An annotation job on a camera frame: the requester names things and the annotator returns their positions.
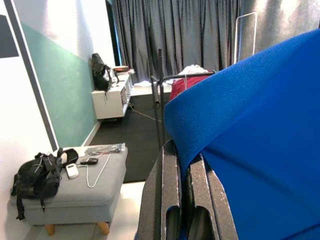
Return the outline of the red blanket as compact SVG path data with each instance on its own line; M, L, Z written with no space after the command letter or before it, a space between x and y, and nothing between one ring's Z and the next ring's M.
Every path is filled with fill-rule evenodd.
M214 72L203 72L168 76L168 80L173 80L169 101L172 101L185 90L214 74Z

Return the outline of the white low cabinet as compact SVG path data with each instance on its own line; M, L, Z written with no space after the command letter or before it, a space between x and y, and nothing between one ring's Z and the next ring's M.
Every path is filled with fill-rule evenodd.
M108 91L94 90L91 93L95 115L98 120L125 116L132 96L132 76L123 74L116 86Z

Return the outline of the clear plastic packet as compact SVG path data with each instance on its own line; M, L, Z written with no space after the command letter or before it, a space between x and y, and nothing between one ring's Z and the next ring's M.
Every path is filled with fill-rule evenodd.
M87 148L84 153L89 156L108 154L108 153L120 153L126 149L125 143L98 145Z

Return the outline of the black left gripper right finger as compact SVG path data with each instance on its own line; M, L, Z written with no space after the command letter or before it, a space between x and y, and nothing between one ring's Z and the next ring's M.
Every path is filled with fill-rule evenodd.
M225 189L200 153L186 174L187 240L239 240Z

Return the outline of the black bag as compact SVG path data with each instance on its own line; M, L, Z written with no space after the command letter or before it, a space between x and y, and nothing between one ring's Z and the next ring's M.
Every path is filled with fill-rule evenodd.
M91 55L91 72L94 88L107 92L112 85L110 68L103 62L98 53Z

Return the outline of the blue garment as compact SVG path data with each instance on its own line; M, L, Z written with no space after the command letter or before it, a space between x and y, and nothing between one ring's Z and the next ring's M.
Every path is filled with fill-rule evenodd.
M181 176L202 154L239 240L320 240L320 29L237 62L171 100Z

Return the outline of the white bedding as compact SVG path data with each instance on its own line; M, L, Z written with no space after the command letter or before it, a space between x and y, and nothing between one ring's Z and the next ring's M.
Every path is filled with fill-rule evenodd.
M186 66L181 72L178 73L178 75L202 74L208 72L209 71L207 69L202 68L198 64L191 64Z

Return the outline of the black metal clothes rack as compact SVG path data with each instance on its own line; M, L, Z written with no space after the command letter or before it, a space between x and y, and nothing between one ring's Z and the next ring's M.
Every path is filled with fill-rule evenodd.
M164 111L165 111L165 106L168 103L168 101L165 99L164 84L170 85L172 90L173 80L168 80L168 76L174 76L174 75L164 76L163 54L160 48L158 49L157 67L158 67L158 76L156 77L154 75L151 75L150 83L151 83L151 91L152 91L152 97L153 97L153 109L154 109L154 120L156 125L157 143L158 143L158 147L160 148L168 138L168 134L166 132L165 124L164 124ZM208 72L213 72L214 74L217 73L216 70L211 70Z

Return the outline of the black backpack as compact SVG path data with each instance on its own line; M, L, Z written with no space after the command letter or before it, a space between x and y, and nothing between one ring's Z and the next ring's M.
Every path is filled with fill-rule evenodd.
M39 152L34 159L23 163L14 175L10 191L10 195L16 197L16 219L25 219L23 199L38 200L44 211L44 200L58 193L61 171L66 169L67 164L76 163L78 158L75 149L59 148L56 155Z

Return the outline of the grey ottoman wooden feet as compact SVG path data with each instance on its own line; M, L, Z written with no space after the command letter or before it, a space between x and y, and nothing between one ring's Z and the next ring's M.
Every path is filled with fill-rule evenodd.
M78 177L69 179L66 169L62 169L58 192L44 200L45 210L39 200L23 199L24 216L32 226L44 226L47 234L55 233L56 225L96 224L101 231L109 233L121 186L126 174L128 150L122 152L86 155L85 150L94 146L62 148L75 149L78 153L76 166ZM81 160L98 158L95 165L80 165Z

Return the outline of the white handheld device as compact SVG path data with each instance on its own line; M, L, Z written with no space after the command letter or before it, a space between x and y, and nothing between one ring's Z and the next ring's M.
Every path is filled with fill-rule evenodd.
M79 171L75 163L70 163L65 166L67 177L69 179L75 179L79 176Z

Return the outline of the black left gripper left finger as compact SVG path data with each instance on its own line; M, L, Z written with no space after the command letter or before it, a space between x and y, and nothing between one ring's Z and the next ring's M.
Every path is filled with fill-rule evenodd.
M143 187L136 240L178 240L181 218L180 165L175 143L168 140Z

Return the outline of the grey curtain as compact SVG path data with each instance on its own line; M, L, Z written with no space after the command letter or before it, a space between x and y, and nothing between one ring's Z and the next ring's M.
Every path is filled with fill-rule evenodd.
M255 54L320 28L320 0L112 0L120 59L134 83L186 66L222 70L233 64L236 18L257 12ZM252 55L254 16L240 19L239 60Z

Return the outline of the white metal rail frame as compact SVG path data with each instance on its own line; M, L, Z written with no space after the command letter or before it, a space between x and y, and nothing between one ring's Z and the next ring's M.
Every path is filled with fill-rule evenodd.
M240 19L245 18L248 16L254 16L254 27L253 27L253 39L252 39L252 56L255 54L256 48L256 37L257 37L257 26L258 26L258 14L257 12L253 11L247 14L240 15L235 20L235 42L234 42L234 51L233 51L233 64L236 64L239 60L239 26L240 26Z

